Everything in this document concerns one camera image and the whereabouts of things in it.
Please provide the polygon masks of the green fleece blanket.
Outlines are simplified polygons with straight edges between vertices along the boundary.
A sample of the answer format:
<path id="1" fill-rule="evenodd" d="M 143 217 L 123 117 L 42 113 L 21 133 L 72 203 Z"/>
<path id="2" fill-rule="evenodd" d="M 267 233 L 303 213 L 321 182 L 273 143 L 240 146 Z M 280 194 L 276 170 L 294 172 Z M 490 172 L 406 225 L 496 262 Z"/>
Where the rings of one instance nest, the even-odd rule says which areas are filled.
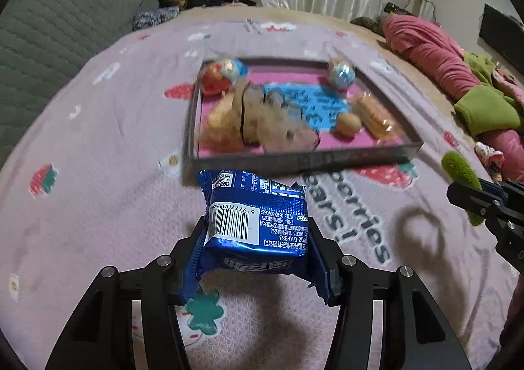
<path id="1" fill-rule="evenodd" d="M 523 88 L 484 55 L 466 52 L 464 62 L 479 84 L 454 104 L 454 110 L 470 134 L 478 137 L 489 131 L 522 131 Z"/>

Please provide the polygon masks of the beige black-trimmed scrunchie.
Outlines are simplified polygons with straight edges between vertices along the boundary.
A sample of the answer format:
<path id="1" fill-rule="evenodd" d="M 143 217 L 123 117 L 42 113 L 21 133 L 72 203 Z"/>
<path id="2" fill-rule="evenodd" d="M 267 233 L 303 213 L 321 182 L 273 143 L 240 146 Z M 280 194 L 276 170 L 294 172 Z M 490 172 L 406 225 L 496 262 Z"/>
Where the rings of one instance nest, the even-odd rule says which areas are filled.
<path id="1" fill-rule="evenodd" d="M 245 78 L 234 86 L 233 111 L 245 146 L 260 146 L 273 154 L 311 152 L 320 143 L 319 132 L 285 103 L 282 93 L 265 92 Z"/>

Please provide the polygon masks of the small white red plush toy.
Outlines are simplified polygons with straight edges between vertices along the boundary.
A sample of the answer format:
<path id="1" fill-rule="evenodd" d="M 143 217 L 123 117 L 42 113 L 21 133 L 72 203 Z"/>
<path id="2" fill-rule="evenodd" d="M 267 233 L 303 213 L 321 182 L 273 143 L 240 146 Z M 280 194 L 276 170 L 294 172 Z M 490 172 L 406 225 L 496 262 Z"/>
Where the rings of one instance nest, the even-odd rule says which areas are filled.
<path id="1" fill-rule="evenodd" d="M 494 183 L 503 181 L 502 170 L 504 168 L 504 154 L 495 150 L 491 146 L 487 146 L 482 142 L 476 142 L 474 152 L 481 161 L 484 168 L 489 173 Z"/>

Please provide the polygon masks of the blue white wrapped candy ball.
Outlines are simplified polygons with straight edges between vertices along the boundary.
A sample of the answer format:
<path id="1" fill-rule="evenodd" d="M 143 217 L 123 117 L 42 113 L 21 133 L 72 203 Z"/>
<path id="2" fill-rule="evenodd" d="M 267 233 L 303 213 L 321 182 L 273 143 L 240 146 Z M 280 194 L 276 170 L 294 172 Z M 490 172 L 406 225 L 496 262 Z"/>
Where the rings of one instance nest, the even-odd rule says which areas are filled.
<path id="1" fill-rule="evenodd" d="M 353 62 L 344 59 L 330 59 L 328 62 L 328 81 L 337 90 L 348 90 L 356 79 Z"/>

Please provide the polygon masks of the orange wrapped biscuit pack left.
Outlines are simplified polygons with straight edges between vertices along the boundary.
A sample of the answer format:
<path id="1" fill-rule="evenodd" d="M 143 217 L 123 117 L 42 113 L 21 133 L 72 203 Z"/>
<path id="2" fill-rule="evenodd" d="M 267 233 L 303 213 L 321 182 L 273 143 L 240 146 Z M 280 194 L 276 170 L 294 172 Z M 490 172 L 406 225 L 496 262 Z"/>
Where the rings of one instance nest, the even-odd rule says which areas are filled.
<path id="1" fill-rule="evenodd" d="M 233 111 L 234 94 L 225 94 L 204 118 L 199 145 L 215 153 L 238 153 L 245 149 L 239 119 Z"/>

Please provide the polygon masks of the orange wrapped biscuit pack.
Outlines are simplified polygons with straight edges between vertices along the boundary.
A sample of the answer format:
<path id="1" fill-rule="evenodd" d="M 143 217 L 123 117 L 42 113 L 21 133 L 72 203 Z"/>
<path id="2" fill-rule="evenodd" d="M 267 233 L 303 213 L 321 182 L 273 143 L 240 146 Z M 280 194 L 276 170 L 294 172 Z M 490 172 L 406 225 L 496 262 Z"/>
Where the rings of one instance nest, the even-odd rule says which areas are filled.
<path id="1" fill-rule="evenodd" d="M 238 153 L 245 149 L 239 119 L 233 111 L 234 94 L 225 94 L 204 118 L 199 145 L 215 153 Z"/>
<path id="2" fill-rule="evenodd" d="M 398 121 L 371 93 L 360 92 L 352 97 L 352 111 L 378 141 L 393 141 L 404 135 Z"/>

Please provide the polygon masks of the pink quilt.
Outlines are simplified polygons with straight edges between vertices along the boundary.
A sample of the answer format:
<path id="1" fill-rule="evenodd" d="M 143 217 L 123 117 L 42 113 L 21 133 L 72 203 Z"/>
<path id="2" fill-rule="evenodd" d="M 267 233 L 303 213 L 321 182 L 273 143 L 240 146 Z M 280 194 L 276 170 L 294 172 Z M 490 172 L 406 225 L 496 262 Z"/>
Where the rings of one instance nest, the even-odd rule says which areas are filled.
<path id="1" fill-rule="evenodd" d="M 467 51 L 435 24 L 411 15 L 394 14 L 384 19 L 382 29 L 388 47 L 430 77 L 449 95 L 453 107 L 479 84 L 464 62 Z M 459 115 L 458 119 L 467 129 Z M 523 180 L 523 130 L 489 131 L 478 137 L 470 136 L 504 154 L 504 178 Z"/>

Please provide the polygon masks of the shallow dark cardboard tray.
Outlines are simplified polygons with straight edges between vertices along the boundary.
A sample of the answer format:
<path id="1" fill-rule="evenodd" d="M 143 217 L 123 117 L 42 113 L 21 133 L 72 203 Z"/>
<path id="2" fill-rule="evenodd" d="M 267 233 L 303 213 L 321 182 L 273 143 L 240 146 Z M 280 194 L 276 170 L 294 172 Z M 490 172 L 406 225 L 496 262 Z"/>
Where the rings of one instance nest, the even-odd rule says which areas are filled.
<path id="1" fill-rule="evenodd" d="M 187 119 L 194 171 L 393 164 L 410 161 L 422 145 L 378 80 L 345 61 L 205 61 Z"/>

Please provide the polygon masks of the pink strawberry print blanket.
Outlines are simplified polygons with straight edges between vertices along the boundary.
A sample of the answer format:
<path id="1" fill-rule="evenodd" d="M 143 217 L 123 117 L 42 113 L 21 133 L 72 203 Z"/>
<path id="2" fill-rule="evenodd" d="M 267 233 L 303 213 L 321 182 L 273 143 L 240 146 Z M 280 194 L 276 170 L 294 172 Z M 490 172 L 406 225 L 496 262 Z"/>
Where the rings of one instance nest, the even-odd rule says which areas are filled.
<path id="1" fill-rule="evenodd" d="M 171 250 L 205 210 L 202 190 L 167 163 L 182 156 L 189 86 L 203 61 L 343 53 L 402 110 L 424 144 L 389 169 L 285 176 L 308 191 L 324 236 L 367 265 L 411 266 L 483 369 L 499 347 L 517 272 L 484 227 L 449 204 L 441 157 L 461 132 L 356 35 L 273 22 L 173 21 L 134 33 L 90 60 L 52 100 L 1 172 L 1 329 L 42 369 L 97 272 L 125 271 Z"/>

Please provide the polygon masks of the white cluttered side cabinet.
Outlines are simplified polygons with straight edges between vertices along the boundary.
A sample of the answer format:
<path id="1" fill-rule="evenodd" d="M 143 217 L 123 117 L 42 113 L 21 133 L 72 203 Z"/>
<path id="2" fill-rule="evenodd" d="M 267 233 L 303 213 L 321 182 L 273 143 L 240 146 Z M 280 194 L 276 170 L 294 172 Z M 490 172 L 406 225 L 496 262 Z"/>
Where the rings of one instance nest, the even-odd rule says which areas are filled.
<path id="1" fill-rule="evenodd" d="M 404 5 L 387 2 L 383 9 L 387 14 L 412 15 L 429 22 L 437 23 L 436 6 L 430 0 L 408 0 Z"/>

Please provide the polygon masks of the blue cookie packet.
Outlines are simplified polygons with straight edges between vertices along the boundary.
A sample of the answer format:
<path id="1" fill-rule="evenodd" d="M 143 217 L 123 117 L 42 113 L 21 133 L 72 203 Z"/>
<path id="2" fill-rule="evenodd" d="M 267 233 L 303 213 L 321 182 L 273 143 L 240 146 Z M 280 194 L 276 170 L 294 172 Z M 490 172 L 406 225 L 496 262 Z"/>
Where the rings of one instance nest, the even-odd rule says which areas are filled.
<path id="1" fill-rule="evenodd" d="M 310 232 L 306 189 L 247 171 L 201 171 L 204 228 L 189 255 L 180 301 L 196 295 L 202 275 L 217 268 L 293 274 L 328 302 L 326 265 Z"/>

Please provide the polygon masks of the black wall television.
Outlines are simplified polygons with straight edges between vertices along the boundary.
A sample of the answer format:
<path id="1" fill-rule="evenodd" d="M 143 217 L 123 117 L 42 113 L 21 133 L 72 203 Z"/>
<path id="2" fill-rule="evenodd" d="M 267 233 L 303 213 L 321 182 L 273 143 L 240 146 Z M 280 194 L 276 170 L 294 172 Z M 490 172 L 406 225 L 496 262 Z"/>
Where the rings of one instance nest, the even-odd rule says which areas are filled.
<path id="1" fill-rule="evenodd" d="M 523 24 L 485 4 L 479 37 L 523 73 Z"/>

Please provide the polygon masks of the small tan wooden ball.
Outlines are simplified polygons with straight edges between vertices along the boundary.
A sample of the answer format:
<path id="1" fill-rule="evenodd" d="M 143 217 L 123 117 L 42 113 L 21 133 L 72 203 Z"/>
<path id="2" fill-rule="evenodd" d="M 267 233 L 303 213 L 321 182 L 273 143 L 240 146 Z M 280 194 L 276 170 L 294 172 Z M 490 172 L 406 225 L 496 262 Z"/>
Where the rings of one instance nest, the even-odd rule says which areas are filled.
<path id="1" fill-rule="evenodd" d="M 339 113 L 335 129 L 337 133 L 347 139 L 356 136 L 362 128 L 362 121 L 353 113 Z"/>

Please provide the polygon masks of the blue patterned folded cloth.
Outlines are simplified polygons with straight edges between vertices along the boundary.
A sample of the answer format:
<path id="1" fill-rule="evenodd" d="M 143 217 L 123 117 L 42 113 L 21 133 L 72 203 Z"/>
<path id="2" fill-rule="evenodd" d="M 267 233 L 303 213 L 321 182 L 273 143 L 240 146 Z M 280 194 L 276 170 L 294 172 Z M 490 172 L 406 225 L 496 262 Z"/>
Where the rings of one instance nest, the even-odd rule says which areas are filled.
<path id="1" fill-rule="evenodd" d="M 176 18 L 180 13 L 178 7 L 164 7 L 135 15 L 131 20 L 133 31 L 153 28 Z"/>

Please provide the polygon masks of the orange wrapped biscuit pack right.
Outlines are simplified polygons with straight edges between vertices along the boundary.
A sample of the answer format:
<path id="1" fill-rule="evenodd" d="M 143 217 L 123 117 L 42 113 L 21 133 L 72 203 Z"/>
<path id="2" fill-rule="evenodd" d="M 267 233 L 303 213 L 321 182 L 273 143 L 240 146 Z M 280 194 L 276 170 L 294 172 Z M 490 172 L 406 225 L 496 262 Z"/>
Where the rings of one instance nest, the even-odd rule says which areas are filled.
<path id="1" fill-rule="evenodd" d="M 404 135 L 398 121 L 371 93 L 360 92 L 352 97 L 352 111 L 378 141 L 393 141 Z"/>

